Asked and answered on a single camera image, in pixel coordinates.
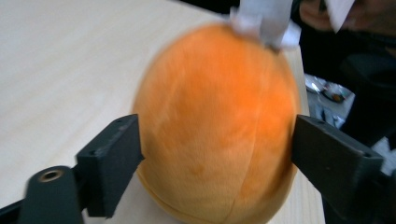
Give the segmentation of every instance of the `screw hole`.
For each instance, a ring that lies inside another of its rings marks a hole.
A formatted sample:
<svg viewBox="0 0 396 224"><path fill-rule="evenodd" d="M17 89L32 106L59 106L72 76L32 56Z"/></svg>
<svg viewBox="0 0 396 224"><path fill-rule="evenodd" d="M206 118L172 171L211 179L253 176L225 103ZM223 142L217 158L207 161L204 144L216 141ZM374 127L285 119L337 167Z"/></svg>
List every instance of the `screw hole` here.
<svg viewBox="0 0 396 224"><path fill-rule="evenodd" d="M48 172L44 173L43 175L41 175L38 178L38 181L43 182L43 183L50 182L52 180L58 179L63 174L64 174L64 172L62 170L48 171Z"/></svg>

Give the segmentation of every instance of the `table surface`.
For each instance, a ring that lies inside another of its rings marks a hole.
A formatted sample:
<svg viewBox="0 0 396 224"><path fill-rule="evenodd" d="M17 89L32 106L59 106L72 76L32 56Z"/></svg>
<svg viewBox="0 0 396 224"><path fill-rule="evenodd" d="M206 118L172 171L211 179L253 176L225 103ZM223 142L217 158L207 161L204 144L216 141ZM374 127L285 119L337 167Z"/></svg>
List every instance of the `table surface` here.
<svg viewBox="0 0 396 224"><path fill-rule="evenodd" d="M75 155L113 119L130 113L136 85L161 48L219 15L180 2L0 2L0 207L23 197L36 172L74 166ZM285 50L307 112L300 51ZM178 223L134 176L109 220ZM324 223L318 192L298 173L270 223Z"/></svg>

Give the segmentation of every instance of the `wooden table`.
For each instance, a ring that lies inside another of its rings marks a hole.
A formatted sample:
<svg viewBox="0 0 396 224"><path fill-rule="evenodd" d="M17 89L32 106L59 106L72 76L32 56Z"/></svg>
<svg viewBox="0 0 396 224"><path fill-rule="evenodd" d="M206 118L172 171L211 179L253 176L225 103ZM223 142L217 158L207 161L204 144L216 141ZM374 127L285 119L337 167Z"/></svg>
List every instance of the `wooden table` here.
<svg viewBox="0 0 396 224"><path fill-rule="evenodd" d="M222 20L165 0L0 3L0 207L23 197L28 178L74 156L130 113L136 85L164 45ZM287 52L301 84L298 49ZM114 218L87 223L177 223L133 178ZM320 196L301 174L271 223L324 223Z"/></svg>

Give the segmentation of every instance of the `orange plush toy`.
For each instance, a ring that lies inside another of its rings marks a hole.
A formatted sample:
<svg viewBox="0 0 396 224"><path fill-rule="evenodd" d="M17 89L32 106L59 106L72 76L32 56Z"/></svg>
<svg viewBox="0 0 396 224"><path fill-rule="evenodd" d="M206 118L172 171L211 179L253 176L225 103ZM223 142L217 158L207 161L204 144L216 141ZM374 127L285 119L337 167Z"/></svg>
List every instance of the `orange plush toy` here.
<svg viewBox="0 0 396 224"><path fill-rule="evenodd" d="M300 102L286 59L227 24L184 35L136 95L152 198L186 223L266 223L285 201Z"/></svg>

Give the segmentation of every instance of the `stuffed orange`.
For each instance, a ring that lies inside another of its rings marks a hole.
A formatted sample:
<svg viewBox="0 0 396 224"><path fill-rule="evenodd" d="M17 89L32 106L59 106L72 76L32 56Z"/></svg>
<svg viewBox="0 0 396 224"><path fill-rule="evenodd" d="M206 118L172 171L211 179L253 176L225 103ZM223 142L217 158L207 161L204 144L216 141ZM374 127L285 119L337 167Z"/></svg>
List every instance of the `stuffed orange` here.
<svg viewBox="0 0 396 224"><path fill-rule="evenodd" d="M152 198L186 223L265 223L285 201L299 95L283 55L200 27L149 66L134 101Z"/></svg>

